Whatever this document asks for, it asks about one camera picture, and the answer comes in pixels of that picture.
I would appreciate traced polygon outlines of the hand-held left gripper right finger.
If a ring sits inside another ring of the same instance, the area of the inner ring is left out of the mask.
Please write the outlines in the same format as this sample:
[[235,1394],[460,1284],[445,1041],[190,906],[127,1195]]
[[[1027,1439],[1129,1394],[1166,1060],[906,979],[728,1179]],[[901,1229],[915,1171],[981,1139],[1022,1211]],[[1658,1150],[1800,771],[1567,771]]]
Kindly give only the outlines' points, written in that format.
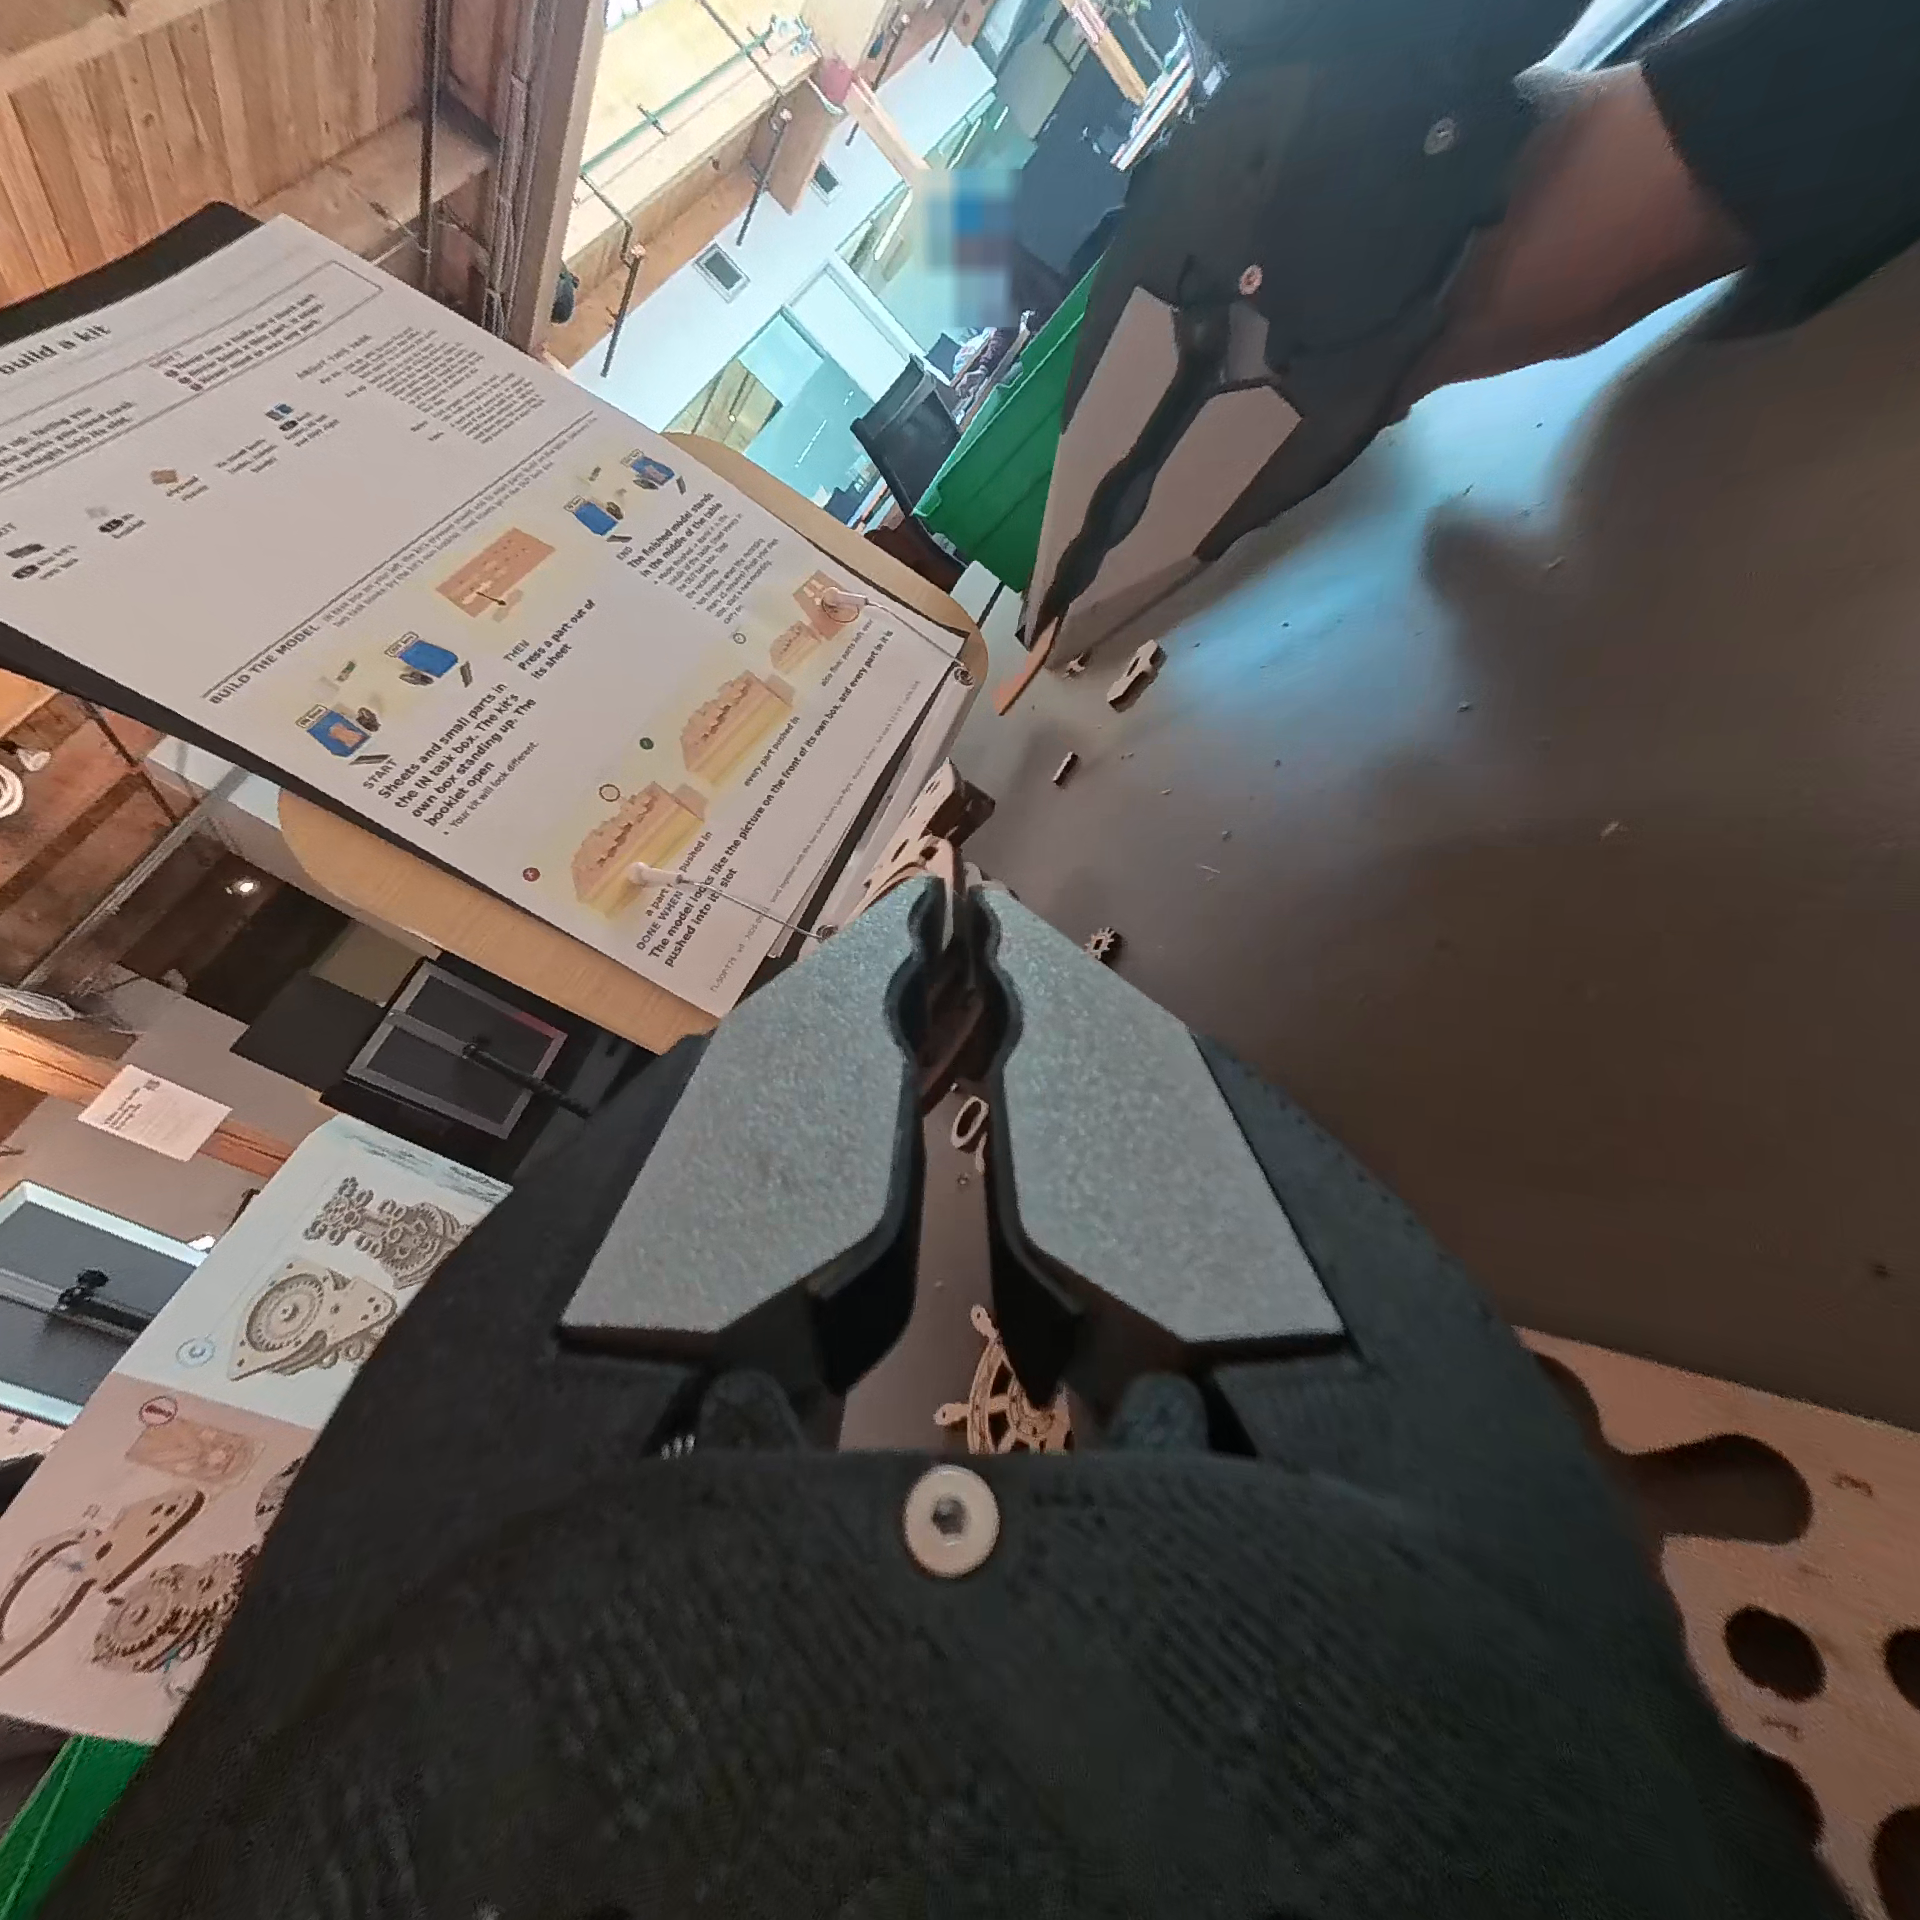
[[1022,1387],[1339,1351],[1342,1313],[1192,1030],[1001,888],[972,896],[972,951],[994,1302]]

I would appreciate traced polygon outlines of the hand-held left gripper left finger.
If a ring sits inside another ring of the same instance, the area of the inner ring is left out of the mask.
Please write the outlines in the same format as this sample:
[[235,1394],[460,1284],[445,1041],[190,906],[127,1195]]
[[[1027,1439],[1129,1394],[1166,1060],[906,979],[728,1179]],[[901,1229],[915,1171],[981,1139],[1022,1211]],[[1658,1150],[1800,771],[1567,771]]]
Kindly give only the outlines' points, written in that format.
[[915,1310],[924,988],[940,881],[910,878],[744,998],[572,1292],[580,1351],[755,1367],[841,1399]]

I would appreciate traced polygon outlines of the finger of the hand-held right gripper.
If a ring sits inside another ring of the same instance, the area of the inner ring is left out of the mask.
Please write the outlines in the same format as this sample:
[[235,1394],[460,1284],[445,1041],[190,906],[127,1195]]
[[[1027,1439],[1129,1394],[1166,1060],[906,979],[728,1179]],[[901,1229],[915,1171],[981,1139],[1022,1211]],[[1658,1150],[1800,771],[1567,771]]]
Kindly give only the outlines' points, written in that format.
[[[1296,407],[1269,385],[1208,398],[1149,478],[1139,521],[1104,545],[1090,586],[1071,592],[1063,614],[1044,616],[1053,641],[1111,641],[1185,588],[1201,572],[1198,545],[1296,428]],[[1113,426],[1060,440],[1044,504],[1047,588],[1063,586],[1063,552],[1087,526],[1093,488],[1115,464]]]
[[1185,417],[1179,313],[1134,288],[1060,423],[1022,633],[1122,633],[1187,586],[1187,549],[1149,513]]

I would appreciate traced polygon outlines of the wooden mechanical model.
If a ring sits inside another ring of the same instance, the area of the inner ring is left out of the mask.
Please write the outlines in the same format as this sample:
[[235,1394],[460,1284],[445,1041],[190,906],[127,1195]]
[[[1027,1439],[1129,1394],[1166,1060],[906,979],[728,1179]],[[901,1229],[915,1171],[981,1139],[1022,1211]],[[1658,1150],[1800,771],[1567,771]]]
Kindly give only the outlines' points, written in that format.
[[976,906],[994,888],[962,858],[962,842],[996,814],[996,800],[944,758],[904,807],[896,832],[878,846],[838,932],[866,919],[881,898],[917,878],[944,888],[936,955],[921,989],[917,1094],[936,1108],[955,1085],[982,1075],[986,1040],[986,916]]

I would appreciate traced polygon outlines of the person's right forearm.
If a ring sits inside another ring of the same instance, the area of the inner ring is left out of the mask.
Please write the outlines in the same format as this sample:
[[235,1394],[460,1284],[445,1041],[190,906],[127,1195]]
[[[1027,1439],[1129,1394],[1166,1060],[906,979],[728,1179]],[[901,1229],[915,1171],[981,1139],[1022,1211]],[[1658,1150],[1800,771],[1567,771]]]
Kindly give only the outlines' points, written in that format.
[[1639,68],[1746,243],[1727,333],[1807,324],[1917,245],[1917,2],[1717,2]]

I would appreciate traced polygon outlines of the person's right hand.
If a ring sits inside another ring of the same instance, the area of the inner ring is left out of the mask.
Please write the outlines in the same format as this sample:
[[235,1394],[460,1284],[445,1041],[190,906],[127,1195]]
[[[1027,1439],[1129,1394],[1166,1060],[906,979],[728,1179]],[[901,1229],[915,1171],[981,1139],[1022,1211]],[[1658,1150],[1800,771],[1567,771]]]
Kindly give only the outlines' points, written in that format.
[[1684,162],[1643,67],[1549,75],[1536,108],[1506,216],[1474,243],[1401,407],[1598,351],[1753,260]]

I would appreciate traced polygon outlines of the green plastic bin stack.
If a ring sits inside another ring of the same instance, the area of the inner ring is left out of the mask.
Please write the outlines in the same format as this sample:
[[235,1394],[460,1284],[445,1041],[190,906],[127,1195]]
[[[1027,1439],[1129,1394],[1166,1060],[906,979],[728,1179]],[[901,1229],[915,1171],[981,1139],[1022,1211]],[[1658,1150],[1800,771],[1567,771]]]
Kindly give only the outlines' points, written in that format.
[[1025,594],[1060,444],[1063,389],[1093,274],[1022,343],[917,501],[924,528]]

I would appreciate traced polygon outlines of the wooden ship's wheel part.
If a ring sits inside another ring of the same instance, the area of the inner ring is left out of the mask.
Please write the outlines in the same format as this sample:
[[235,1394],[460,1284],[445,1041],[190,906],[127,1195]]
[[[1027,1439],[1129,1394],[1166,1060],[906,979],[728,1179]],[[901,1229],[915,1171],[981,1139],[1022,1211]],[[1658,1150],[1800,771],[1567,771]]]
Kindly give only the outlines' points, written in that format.
[[1035,1405],[1001,1347],[990,1306],[971,1310],[981,1354],[971,1387],[960,1400],[940,1405],[933,1424],[955,1434],[971,1457],[1001,1454],[1068,1454],[1075,1427],[1063,1392],[1051,1405]]

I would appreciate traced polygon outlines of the large wooden part sheet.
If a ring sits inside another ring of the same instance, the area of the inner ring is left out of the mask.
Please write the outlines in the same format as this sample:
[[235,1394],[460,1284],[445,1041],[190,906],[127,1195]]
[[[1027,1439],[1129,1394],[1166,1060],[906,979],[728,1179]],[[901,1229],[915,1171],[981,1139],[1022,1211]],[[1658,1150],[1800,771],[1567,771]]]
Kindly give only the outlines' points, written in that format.
[[1917,1434],[1521,1339],[1637,1494],[1666,1494],[1661,1577],[1725,1723],[1801,1785],[1851,1906],[1917,1918]]

